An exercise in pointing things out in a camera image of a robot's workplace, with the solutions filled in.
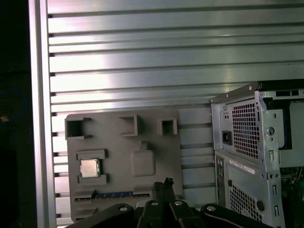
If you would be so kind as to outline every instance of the ventilation grille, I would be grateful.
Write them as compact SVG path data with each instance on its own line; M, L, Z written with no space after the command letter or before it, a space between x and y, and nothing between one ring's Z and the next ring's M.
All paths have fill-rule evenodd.
M258 158L257 143L260 141L255 104L234 106L232 110L233 139L236 152Z
M256 202L234 185L230 190L230 204L236 213L262 222L262 215L257 211Z

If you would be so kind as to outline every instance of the circuit board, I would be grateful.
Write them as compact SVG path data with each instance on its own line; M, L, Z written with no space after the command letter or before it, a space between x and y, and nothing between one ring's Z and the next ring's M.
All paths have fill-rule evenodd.
M93 192L92 197L88 198L77 198L75 201L92 201L92 200L105 200L105 199L119 199L119 198L132 198L132 197L149 197L149 194L133 194L132 191L124 192L108 192L108 193L97 193Z
M304 168L284 168L282 201L287 228L304 228Z

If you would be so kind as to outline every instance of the computer tower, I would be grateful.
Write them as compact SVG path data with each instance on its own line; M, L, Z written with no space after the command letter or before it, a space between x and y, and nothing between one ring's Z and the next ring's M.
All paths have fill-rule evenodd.
M304 80L252 83L211 100L218 203L304 227Z

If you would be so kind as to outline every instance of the ribbed metal panel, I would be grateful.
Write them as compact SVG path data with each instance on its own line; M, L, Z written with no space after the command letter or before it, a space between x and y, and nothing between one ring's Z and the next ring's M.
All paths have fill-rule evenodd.
M53 224L55 214L58 226L71 223L68 114L177 107L184 193L199 206L215 201L209 99L252 81L304 75L302 0L48 0L47 7L37 2L37 19L48 25L48 47L43 37L42 44L32 39L31 45L48 59L42 71L52 117L44 121L53 136L40 140L53 143L45 153L54 167L45 165L56 174L54 187L47 175L48 194L57 196L46 224Z

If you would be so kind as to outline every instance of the sticker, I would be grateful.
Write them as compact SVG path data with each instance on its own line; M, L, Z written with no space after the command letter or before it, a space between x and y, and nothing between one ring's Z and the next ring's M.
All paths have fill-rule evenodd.
M237 167L239 167L242 170L250 172L251 174L255 174L256 173L256 171L254 169L249 168L249 167L247 167L247 166L245 166L243 164L240 164L240 163L238 163L236 161L230 160L229 162L230 162L231 165L237 166Z

